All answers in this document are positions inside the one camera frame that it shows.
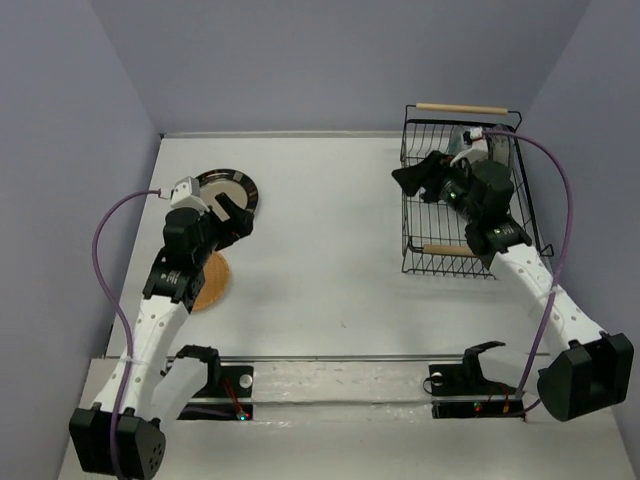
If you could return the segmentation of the teal plate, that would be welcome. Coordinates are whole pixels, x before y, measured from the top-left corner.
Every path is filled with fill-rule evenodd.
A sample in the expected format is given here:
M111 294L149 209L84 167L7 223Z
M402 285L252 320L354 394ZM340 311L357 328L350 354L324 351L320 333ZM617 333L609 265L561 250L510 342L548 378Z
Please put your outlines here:
M452 128L449 134L449 140L445 151L447 155L456 156L461 151L465 151L467 149L467 144L464 140L465 132L466 128L461 125L456 125Z

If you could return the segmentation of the blue floral plate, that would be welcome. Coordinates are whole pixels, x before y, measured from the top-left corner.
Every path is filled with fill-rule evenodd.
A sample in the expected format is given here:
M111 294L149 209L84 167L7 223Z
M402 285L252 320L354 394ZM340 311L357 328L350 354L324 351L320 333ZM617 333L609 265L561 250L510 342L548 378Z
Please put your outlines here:
M510 136L493 134L490 140L491 158L510 168L514 149L513 139Z

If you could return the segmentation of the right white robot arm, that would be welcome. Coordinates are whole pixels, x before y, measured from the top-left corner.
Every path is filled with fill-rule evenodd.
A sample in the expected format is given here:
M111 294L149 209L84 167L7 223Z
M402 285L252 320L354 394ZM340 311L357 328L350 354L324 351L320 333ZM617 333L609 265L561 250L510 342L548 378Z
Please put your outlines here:
M537 396L559 421L626 399L634 347L624 334L609 334L593 321L544 265L510 214L515 186L509 165L486 154L469 160L432 151L392 177L404 195L444 202L465 220L470 251L538 325L526 358L481 356L464 363L460 379L468 390L482 392L513 374L518 390Z

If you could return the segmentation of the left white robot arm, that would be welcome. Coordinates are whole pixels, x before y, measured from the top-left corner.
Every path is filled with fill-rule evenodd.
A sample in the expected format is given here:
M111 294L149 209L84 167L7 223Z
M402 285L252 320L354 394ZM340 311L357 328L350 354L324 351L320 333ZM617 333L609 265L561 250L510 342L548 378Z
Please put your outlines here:
M221 383L219 353L187 345L166 361L174 338L205 285L210 257L249 236L254 215L225 193L226 216L195 193L173 192L163 246L145 282L135 321L125 321L125 348L88 408L78 408L69 433L79 464L91 474L152 479L166 452L166 433L196 393Z

